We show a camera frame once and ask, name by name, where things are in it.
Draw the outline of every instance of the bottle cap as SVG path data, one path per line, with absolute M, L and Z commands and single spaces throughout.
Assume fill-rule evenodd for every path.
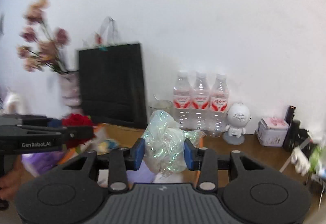
M 216 78 L 217 79 L 226 79 L 226 75 L 225 74 L 217 74 Z
M 206 73 L 196 71 L 196 77 L 197 78 L 206 78 Z
M 186 78 L 188 77 L 188 72 L 186 71 L 178 71 L 178 76 L 181 78 Z

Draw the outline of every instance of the black container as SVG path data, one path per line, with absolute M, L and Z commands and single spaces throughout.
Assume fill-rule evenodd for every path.
M 291 123 L 291 126 L 289 130 L 287 131 L 285 140 L 283 142 L 283 149 L 291 152 L 293 148 L 295 147 L 296 138 L 298 138 L 299 134 L 299 126 L 300 126 L 299 120 L 293 120 Z

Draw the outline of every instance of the pink flower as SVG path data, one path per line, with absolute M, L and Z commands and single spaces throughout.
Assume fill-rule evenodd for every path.
M 29 46 L 18 46 L 17 47 L 17 54 L 19 56 L 19 58 L 27 58 L 29 57 L 29 50 L 30 47 Z
M 28 21 L 28 24 L 42 23 L 43 22 L 43 11 L 41 9 L 48 7 L 47 0 L 38 0 L 28 7 L 27 13 L 24 18 Z
M 43 42 L 39 41 L 39 49 L 45 55 L 55 58 L 57 56 L 57 48 L 55 42 Z
M 64 30 L 62 28 L 57 28 L 56 29 L 56 31 L 55 31 L 55 37 L 56 37 L 57 42 L 59 44 L 66 45 L 68 43 L 68 41 L 69 41 L 66 30 Z
M 45 62 L 53 63 L 55 57 L 54 56 L 47 55 L 47 54 L 44 54 L 43 52 L 39 52 L 39 59 L 40 59 L 41 63 L 43 63 L 43 64 Z
M 24 18 L 28 21 L 29 25 L 34 23 L 43 22 L 43 11 L 36 6 L 29 6 L 27 13 L 24 15 Z
M 24 69 L 33 72 L 35 69 L 42 70 L 42 64 L 36 57 L 28 57 L 25 60 Z
M 27 42 L 35 42 L 37 40 L 34 29 L 30 26 L 25 27 L 20 36 Z

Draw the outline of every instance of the iridescent plastic bag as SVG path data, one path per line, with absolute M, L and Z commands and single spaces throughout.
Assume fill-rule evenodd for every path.
M 167 112 L 158 110 L 151 115 L 150 122 L 143 134 L 145 140 L 144 161 L 153 173 L 169 176 L 171 173 L 186 169 L 184 159 L 184 141 L 198 145 L 205 136 L 200 130 L 183 131 L 179 124 Z

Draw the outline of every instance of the purple cloth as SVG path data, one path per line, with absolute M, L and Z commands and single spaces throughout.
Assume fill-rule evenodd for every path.
M 146 166 L 145 162 L 141 162 L 139 170 L 127 171 L 128 181 L 130 183 L 152 183 L 155 179 L 156 174 L 152 173 L 149 168 Z
M 51 170 L 64 155 L 62 151 L 23 154 L 22 162 L 33 175 L 41 175 Z

